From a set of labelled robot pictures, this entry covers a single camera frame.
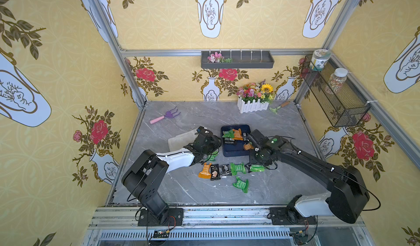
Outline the patterned jar white lid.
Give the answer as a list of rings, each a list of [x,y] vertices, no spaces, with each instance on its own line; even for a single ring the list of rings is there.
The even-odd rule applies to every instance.
[[[331,51],[327,49],[317,49],[313,52],[310,60],[309,68],[313,71],[320,72],[324,69],[326,63],[331,58]]]

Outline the green cookie packet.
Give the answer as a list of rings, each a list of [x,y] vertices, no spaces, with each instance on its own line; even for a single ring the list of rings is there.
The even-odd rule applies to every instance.
[[[210,156],[210,158],[208,159],[208,161],[215,161],[215,158],[218,156],[218,153],[214,153]]]
[[[247,169],[243,163],[240,163],[240,164],[230,163],[230,169],[231,169],[231,174],[233,176],[236,176],[238,173],[242,173],[242,174],[247,173]]]

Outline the small circuit board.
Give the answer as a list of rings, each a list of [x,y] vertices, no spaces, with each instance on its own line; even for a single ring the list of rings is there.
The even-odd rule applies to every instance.
[[[169,230],[154,230],[153,238],[154,239],[168,239],[170,235]]]

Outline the green toy shovel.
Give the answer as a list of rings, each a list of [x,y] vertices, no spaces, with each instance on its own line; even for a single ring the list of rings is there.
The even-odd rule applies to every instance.
[[[291,103],[290,101],[285,101],[285,102],[283,102],[282,104],[280,104],[279,106],[277,106],[275,108],[269,107],[269,110],[276,115],[280,109],[288,106],[290,103]]]

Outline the grey wall shelf tray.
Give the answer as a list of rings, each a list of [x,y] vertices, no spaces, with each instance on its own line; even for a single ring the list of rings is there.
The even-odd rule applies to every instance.
[[[211,53],[221,53],[225,58],[231,58],[231,63],[210,63]],[[201,68],[203,69],[271,69],[274,58],[268,50],[207,50],[201,51]]]

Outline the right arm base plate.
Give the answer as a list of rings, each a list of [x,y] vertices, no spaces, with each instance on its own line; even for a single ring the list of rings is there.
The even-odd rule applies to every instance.
[[[303,217],[294,208],[271,207],[267,218],[273,225],[315,225],[317,219],[315,216]]]

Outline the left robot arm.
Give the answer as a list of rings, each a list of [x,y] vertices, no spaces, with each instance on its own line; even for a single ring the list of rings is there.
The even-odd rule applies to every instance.
[[[157,225],[171,221],[170,208],[158,193],[166,173],[178,168],[206,163],[222,145],[220,137],[200,126],[192,143],[169,153],[155,153],[145,150],[124,173],[122,184],[130,195],[139,200],[149,217]]]

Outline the green packet cluster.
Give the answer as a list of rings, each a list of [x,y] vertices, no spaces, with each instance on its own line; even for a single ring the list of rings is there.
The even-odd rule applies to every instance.
[[[249,168],[250,172],[264,172],[265,166],[263,165],[251,165]]]

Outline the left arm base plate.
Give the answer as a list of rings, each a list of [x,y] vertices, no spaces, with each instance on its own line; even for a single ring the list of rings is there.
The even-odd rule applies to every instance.
[[[182,208],[169,208],[167,213],[161,219],[155,217],[152,213],[149,213],[146,209],[141,209],[140,215],[138,216],[138,226],[166,226],[176,227],[183,224],[184,209]]]

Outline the orange packet under green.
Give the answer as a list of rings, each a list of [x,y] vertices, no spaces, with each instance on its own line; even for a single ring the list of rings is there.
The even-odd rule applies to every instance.
[[[232,129],[232,132],[233,132],[233,140],[236,140],[236,141],[242,141],[243,140],[243,135],[242,135],[241,129],[238,129],[238,130]]]

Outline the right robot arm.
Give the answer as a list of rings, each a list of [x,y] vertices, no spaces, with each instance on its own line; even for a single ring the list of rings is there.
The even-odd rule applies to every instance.
[[[249,153],[250,158],[258,164],[288,164],[326,189],[317,195],[295,196],[286,207],[286,216],[291,223],[297,224],[311,216],[335,216],[354,224],[369,202],[369,191],[355,167],[344,168],[320,160],[279,135],[266,137],[254,130],[247,139],[254,148]]]

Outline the pink purple toy rake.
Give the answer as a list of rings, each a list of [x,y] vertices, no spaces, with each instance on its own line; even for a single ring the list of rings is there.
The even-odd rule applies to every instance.
[[[180,111],[178,111],[177,107],[175,107],[175,108],[167,111],[163,116],[160,116],[158,118],[155,118],[153,120],[150,120],[149,123],[151,125],[153,125],[153,124],[155,124],[155,123],[157,123],[157,122],[159,122],[159,121],[161,121],[163,119],[173,119],[173,118],[175,118],[178,115],[180,115]]]

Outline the dark blue storage box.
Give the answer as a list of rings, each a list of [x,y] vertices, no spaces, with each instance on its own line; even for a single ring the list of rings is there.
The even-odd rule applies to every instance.
[[[243,140],[236,141],[233,139],[223,138],[223,131],[229,131],[232,129],[241,129]],[[250,134],[250,127],[248,125],[230,125],[221,127],[221,139],[223,154],[225,157],[236,157],[236,156],[247,156],[249,155],[248,150],[244,150],[243,146],[248,143],[247,136]]]

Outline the white green garden glove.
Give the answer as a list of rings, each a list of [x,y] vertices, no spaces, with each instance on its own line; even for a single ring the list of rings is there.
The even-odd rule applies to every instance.
[[[170,152],[180,150],[186,145],[193,143],[198,136],[197,130],[188,131],[186,133],[179,134],[168,140],[168,146]]]

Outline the pink flowers on shelf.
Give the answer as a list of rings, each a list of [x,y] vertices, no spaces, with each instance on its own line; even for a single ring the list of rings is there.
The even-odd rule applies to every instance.
[[[211,53],[207,59],[210,63],[231,63],[233,61],[231,58],[225,58],[218,52]]]

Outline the black cookie packet with picture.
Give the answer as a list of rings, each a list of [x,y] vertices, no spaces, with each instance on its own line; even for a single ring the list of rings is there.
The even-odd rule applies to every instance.
[[[219,170],[219,165],[218,164],[211,165],[210,174],[211,174],[211,180],[212,181],[220,180],[221,179],[220,170]]]

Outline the green packet front row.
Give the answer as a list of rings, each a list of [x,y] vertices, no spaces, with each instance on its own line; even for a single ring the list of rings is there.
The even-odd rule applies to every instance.
[[[249,181],[248,179],[242,180],[239,176],[237,176],[236,182],[233,183],[233,187],[240,189],[243,193],[247,193],[249,188]]]

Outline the orange cookie packet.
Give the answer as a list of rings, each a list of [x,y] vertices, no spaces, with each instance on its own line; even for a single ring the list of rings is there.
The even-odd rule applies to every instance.
[[[198,174],[199,178],[202,179],[211,179],[211,163],[204,163],[202,171]]]

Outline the flowers in white fence planter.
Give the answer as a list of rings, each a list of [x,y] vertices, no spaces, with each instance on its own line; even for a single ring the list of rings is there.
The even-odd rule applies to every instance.
[[[249,83],[236,92],[237,106],[241,114],[267,110],[275,98],[273,86],[266,82]]]

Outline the green packet upper left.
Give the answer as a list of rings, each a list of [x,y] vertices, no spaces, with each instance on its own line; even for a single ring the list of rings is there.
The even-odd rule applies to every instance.
[[[223,138],[234,139],[235,133],[234,130],[223,131]]]

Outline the clear jar white lid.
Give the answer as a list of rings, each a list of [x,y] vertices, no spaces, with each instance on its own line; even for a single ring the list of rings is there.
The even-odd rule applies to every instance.
[[[335,69],[335,71],[331,74],[328,80],[327,86],[325,87],[326,93],[337,94],[346,82],[347,74],[348,70],[346,70],[345,68]]]

